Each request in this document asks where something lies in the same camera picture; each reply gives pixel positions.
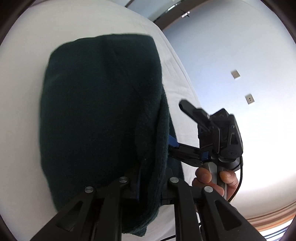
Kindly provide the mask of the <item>person's right hand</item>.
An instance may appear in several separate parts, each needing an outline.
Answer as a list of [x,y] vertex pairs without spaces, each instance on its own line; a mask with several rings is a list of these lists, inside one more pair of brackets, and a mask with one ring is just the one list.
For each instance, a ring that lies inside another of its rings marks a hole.
[[[195,175],[196,177],[192,181],[192,186],[199,188],[211,186],[221,196],[225,194],[225,191],[222,187],[212,182],[212,175],[207,169],[202,167],[198,168],[195,172]],[[239,185],[239,180],[237,179],[236,174],[230,170],[220,172],[220,178],[227,185],[227,200],[229,200],[236,191]]]

